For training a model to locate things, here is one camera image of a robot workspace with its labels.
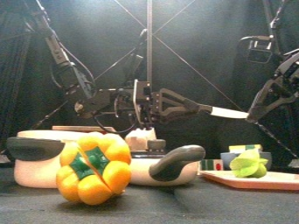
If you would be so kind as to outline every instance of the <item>metal pole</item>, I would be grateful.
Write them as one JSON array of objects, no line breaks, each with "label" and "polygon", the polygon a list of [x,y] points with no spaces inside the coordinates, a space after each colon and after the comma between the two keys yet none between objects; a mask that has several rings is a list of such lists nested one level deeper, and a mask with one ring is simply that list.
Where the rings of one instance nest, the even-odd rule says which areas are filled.
[{"label": "metal pole", "polygon": [[154,1],[147,0],[147,81],[153,87],[153,71],[154,71]]}]

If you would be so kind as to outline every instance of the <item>bell pepper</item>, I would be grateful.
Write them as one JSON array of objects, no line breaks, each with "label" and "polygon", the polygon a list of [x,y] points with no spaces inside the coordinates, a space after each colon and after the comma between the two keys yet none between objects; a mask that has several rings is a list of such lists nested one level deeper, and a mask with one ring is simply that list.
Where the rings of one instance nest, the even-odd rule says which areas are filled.
[{"label": "bell pepper", "polygon": [[56,184],[74,202],[99,205],[126,190],[131,179],[131,153],[117,134],[91,132],[67,141],[60,153]]}]

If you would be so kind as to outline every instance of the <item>black curtain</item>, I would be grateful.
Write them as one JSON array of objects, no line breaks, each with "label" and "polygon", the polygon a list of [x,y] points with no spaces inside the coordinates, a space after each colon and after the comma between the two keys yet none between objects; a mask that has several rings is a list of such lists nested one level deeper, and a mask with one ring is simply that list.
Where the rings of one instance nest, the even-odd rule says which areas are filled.
[{"label": "black curtain", "polygon": [[10,130],[16,125],[14,114],[24,74],[31,30],[26,26],[24,16],[16,13],[15,7],[0,7],[0,9],[0,151],[3,151]]},{"label": "black curtain", "polygon": [[[298,47],[298,2],[290,2],[281,28],[285,52]],[[279,3],[279,0],[271,1],[273,12]],[[147,1],[42,0],[42,5],[62,43],[98,77],[98,87],[122,87],[126,60],[121,59],[137,46],[146,28]],[[249,62],[239,51],[239,40],[246,36],[267,36],[267,26],[259,0],[154,1],[154,91],[170,88],[198,103],[249,111],[278,64],[275,60],[263,65]],[[18,105],[11,112],[11,136],[28,130],[64,102],[63,92],[54,85],[51,76],[52,56],[43,37],[36,33]],[[146,70],[141,79],[146,79]],[[297,106],[293,108],[293,125],[298,127],[295,111]],[[102,122],[118,130],[129,125],[114,116],[105,117]],[[290,115],[285,110],[279,109],[262,122],[278,138],[291,143],[297,133],[290,136]],[[51,129],[52,125],[97,124],[90,119],[78,118],[74,105],[68,104],[40,129]],[[291,159],[277,142],[246,121],[201,113],[193,119],[157,124],[155,130],[158,137],[167,141],[167,150],[185,144],[199,144],[207,151],[207,158],[219,158],[233,144],[262,144],[266,151],[274,153],[275,164],[286,165]]]}]

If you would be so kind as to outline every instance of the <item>green vegetable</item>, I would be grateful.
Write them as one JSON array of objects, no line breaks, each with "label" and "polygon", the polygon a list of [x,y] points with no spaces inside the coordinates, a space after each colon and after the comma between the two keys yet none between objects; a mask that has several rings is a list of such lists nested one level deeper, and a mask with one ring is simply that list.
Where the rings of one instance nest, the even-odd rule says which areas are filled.
[{"label": "green vegetable", "polygon": [[258,150],[246,150],[230,162],[230,169],[238,178],[262,178],[267,175],[266,164]]}]

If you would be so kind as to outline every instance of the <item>table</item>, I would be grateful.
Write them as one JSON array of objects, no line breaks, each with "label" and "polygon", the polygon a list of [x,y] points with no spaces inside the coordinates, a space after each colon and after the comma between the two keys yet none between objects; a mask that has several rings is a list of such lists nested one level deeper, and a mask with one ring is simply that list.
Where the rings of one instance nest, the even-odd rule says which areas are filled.
[{"label": "table", "polygon": [[299,194],[239,190],[199,176],[189,185],[130,185],[99,206],[68,202],[58,189],[15,183],[0,168],[0,223],[299,223]]}]

